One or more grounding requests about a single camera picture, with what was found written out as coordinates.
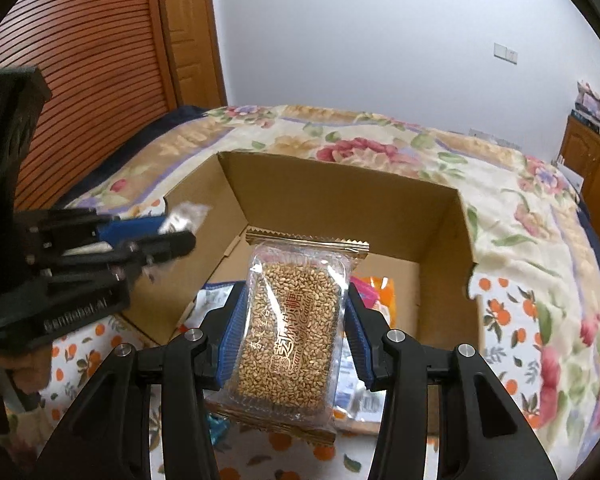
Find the person's left hand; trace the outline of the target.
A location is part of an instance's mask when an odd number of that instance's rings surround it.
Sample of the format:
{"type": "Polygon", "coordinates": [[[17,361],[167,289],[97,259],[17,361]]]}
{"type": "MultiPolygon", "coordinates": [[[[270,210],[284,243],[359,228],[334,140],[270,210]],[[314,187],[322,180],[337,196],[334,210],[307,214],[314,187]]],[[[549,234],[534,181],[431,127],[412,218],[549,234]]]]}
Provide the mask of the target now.
{"type": "Polygon", "coordinates": [[[0,352],[0,368],[11,370],[15,385],[24,393],[34,393],[48,386],[52,374],[53,347],[48,344],[18,354],[0,352]]]}

